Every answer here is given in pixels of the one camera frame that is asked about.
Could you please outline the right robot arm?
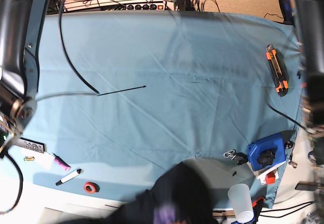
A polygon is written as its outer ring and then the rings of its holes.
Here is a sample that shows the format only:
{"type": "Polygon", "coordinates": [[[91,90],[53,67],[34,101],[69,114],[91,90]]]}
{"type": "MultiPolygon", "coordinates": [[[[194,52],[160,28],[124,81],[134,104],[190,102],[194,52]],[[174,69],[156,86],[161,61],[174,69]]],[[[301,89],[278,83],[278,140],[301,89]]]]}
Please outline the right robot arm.
{"type": "Polygon", "coordinates": [[[50,0],[1,0],[1,155],[36,111],[38,51],[50,0]]]}

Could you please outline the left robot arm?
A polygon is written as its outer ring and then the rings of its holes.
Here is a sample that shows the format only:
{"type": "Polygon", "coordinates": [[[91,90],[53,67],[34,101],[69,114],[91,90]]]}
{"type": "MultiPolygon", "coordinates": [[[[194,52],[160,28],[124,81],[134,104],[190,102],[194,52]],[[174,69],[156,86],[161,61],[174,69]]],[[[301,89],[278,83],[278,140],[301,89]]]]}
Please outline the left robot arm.
{"type": "Polygon", "coordinates": [[[295,0],[305,69],[303,111],[310,137],[323,140],[323,0],[295,0]]]}

